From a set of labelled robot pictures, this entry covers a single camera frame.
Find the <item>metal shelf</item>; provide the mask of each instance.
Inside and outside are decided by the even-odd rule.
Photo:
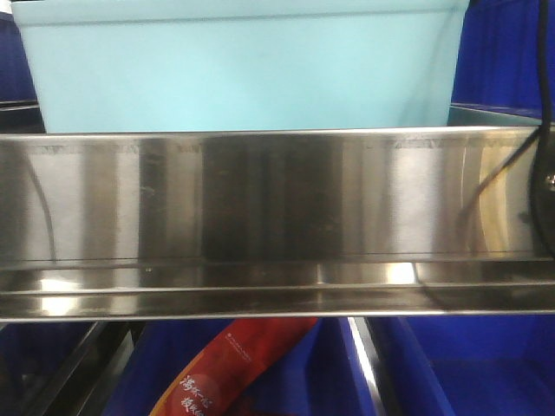
[[[452,120],[1,135],[0,320],[555,311],[533,149],[474,198],[535,120]]]

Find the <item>black wire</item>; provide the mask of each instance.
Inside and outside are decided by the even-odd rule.
[[[546,156],[547,146],[551,136],[552,126],[552,98],[549,85],[549,64],[548,64],[548,29],[549,29],[549,2],[550,0],[539,0],[538,17],[538,38],[537,38],[537,66],[539,80],[539,95],[541,100],[541,125],[539,126],[538,148],[532,163],[532,174],[529,184],[529,203],[532,222],[538,233],[540,242],[547,249],[549,254],[555,258],[555,250],[548,243],[545,230],[541,226],[541,221],[537,206],[538,184],[543,182],[542,159]]]
[[[470,7],[478,4],[480,0],[471,1]],[[464,226],[467,224],[470,214],[477,204],[480,195],[486,188],[494,182],[496,178],[500,176],[506,169],[511,167],[520,156],[522,156],[530,146],[538,140],[538,148],[534,155],[534,160],[532,162],[532,172],[530,175],[529,184],[529,205],[530,213],[532,216],[532,222],[535,226],[536,231],[539,234],[541,243],[547,248],[552,257],[555,258],[555,250],[553,250],[545,238],[545,233],[540,226],[538,209],[536,206],[536,194],[535,187],[533,184],[538,183],[542,180],[540,177],[540,161],[544,154],[545,149],[549,143],[552,125],[552,99],[551,91],[549,85],[549,65],[548,65],[548,30],[549,30],[549,0],[539,0],[539,16],[538,16],[538,32],[537,32],[537,70],[539,79],[539,94],[541,101],[541,114],[542,120],[541,125],[532,132],[530,136],[507,158],[497,166],[493,171],[491,171],[484,180],[478,185],[470,198],[468,204],[462,209],[459,216],[458,226],[460,230],[464,232]]]

